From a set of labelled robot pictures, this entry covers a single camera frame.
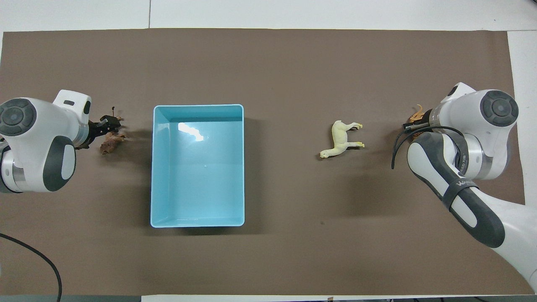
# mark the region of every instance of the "brown paper sheet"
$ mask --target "brown paper sheet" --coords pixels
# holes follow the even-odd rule
[[[452,85],[513,94],[505,32],[121,30],[5,33],[0,99],[88,94],[133,141],[77,152],[55,193],[0,196],[0,230],[52,259],[65,294],[524,294],[391,147],[416,104]],[[246,223],[149,225],[152,110],[241,103]],[[335,120],[366,148],[327,160]],[[516,134],[481,189],[524,202]],[[53,294],[41,259],[0,241],[0,294]]]

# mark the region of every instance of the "light blue plastic bin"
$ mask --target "light blue plastic bin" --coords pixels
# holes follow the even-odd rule
[[[244,224],[244,108],[170,105],[153,110],[151,225]]]

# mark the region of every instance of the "white floor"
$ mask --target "white floor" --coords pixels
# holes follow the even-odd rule
[[[526,204],[537,206],[537,186],[532,185],[537,183],[537,160],[532,156],[537,149],[532,126],[537,120],[534,102],[537,4],[531,0],[0,0],[1,34],[149,27],[508,31],[515,99],[520,107],[518,134]],[[197,297],[199,301],[314,299],[312,296]],[[152,296],[144,297],[143,301],[194,301],[195,298]]]

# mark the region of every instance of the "gray circular joint cap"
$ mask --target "gray circular joint cap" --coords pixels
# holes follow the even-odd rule
[[[481,115],[495,126],[506,127],[517,120],[518,105],[505,92],[491,90],[481,99]]]
[[[32,128],[37,118],[35,107],[25,98],[14,98],[0,105],[0,134],[17,136]]]

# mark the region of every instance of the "velcro strap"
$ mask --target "velcro strap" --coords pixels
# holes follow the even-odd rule
[[[450,183],[447,187],[446,192],[444,193],[444,196],[442,197],[442,203],[444,204],[444,206],[446,206],[446,208],[448,208],[449,210],[451,204],[453,203],[453,200],[455,200],[455,197],[457,197],[459,192],[462,189],[468,188],[470,186],[478,188],[477,185],[471,179],[465,177],[458,178],[452,183]]]

